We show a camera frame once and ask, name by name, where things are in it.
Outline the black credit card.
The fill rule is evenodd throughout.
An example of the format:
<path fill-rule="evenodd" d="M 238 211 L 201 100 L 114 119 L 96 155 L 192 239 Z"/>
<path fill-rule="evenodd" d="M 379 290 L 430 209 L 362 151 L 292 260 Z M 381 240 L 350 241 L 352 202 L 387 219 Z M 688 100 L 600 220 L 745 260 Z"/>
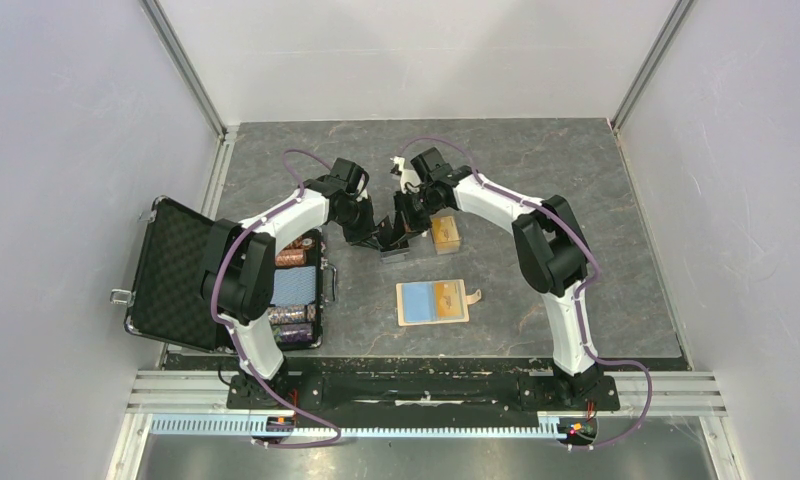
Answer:
<path fill-rule="evenodd" d="M 390 216 L 385 216 L 377 225 L 375 238 L 380 250 L 388 250 L 393 243 L 393 224 Z"/>

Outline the clear acrylic card stand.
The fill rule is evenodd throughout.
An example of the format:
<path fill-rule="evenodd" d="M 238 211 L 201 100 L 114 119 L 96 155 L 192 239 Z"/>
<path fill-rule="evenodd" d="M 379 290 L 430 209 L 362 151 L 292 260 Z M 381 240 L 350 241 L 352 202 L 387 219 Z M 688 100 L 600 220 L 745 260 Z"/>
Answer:
<path fill-rule="evenodd" d="M 435 252 L 431 228 L 422 235 L 408 236 L 409 254 L 405 261 L 439 256 Z"/>

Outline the orange credit card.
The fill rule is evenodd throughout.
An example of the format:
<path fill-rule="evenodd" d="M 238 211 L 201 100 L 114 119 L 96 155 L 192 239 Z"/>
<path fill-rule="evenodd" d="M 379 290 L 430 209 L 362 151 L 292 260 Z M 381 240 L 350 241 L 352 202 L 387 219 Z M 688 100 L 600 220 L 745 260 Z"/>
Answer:
<path fill-rule="evenodd" d="M 456 320 L 465 316 L 465 295 L 461 280 L 435 282 L 434 295 L 437 319 Z"/>

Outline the beige leather card holder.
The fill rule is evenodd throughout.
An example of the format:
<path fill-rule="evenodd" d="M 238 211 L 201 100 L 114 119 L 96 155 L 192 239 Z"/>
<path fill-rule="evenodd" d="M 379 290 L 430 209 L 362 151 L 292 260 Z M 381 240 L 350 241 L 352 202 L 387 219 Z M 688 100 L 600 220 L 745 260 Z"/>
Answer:
<path fill-rule="evenodd" d="M 396 285 L 397 323 L 401 327 L 467 323 L 470 321 L 469 308 L 482 300 L 482 292 L 476 289 L 472 293 L 464 286 L 465 316 L 456 320 L 439 320 L 435 314 L 434 283 L 439 281 L 407 282 Z"/>

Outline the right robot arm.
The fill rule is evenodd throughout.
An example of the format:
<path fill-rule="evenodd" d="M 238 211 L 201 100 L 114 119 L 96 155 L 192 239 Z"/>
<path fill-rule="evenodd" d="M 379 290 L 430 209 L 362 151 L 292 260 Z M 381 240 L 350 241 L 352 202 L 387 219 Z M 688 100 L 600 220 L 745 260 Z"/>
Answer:
<path fill-rule="evenodd" d="M 392 159 L 399 180 L 394 195 L 395 219 L 381 240 L 387 246 L 425 233 L 443 209 L 470 213 L 511 234 L 524 280 L 540 293 L 554 342 L 553 392 L 567 408 L 588 401 L 603 375 L 596 358 L 584 305 L 590 250 L 568 202 L 509 190 L 469 166 L 447 163 L 412 166 Z"/>

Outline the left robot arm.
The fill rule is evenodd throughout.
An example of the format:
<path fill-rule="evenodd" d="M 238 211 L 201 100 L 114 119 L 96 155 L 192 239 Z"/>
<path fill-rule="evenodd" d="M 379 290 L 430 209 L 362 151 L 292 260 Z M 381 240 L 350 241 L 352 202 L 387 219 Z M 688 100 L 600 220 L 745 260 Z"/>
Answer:
<path fill-rule="evenodd" d="M 290 394 L 280 374 L 285 358 L 267 315 L 274 293 L 276 257 L 309 230 L 334 222 L 357 240 L 375 230 L 367 194 L 369 175 L 350 179 L 328 174 L 301 184 L 270 209 L 246 220 L 218 220 L 206 237 L 199 267 L 198 295 L 212 320 L 223 326 L 240 368 L 254 377 L 251 392 L 266 407 L 282 405 Z"/>

